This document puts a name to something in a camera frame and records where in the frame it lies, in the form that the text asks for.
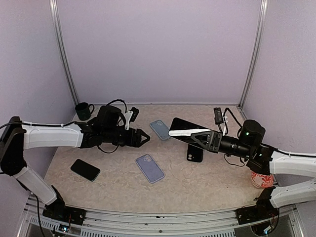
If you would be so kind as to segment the white-edged black smartphone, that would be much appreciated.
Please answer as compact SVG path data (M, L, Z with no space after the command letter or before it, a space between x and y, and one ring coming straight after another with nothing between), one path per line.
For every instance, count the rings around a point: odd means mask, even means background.
M181 118L174 118L168 131L168 136L202 149L202 146L191 138L191 134L206 131L211 131L211 129Z

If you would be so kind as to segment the lavender phone case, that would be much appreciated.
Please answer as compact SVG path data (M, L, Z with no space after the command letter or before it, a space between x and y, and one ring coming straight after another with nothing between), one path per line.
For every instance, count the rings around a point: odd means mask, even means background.
M135 161L149 183L156 183L165 177L165 173L151 155L143 155Z

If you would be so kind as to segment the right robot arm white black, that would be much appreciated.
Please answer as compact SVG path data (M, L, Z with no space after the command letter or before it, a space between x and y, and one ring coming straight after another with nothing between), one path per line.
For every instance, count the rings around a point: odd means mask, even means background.
M244 121L238 139L210 129L190 129L186 134L207 151L245 158L246 165L258 174L292 174L312 178L290 186L265 188L252 209L255 218L265 218L272 208L315 200L315 155L284 152L263 145L265 129L258 122L250 119Z

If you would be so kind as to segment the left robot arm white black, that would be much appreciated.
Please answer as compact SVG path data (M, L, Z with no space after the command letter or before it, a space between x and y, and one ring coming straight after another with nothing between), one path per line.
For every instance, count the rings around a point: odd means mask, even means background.
M2 125L0 138L0 169L13 176L23 187L35 194L50 212L63 220L69 215L58 191L48 185L24 160L24 151L42 147L72 147L87 149L103 143L139 148L149 142L143 130L131 128L139 114L135 107L123 113L112 105L100 107L96 117L88 122L73 121L68 124L38 124L12 117Z

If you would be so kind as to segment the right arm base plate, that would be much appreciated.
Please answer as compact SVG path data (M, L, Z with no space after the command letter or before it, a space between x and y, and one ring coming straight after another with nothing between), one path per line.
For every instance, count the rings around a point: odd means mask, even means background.
M269 201L259 201L256 205L242 207L236 210L239 225L257 222L279 215L279 209L274 208Z

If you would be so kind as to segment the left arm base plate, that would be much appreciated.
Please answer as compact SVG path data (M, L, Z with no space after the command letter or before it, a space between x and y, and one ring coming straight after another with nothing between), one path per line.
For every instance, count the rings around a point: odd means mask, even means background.
M69 224L83 225L86 210L66 206L64 202L56 200L50 205L45 205L42 214L54 220L67 222Z

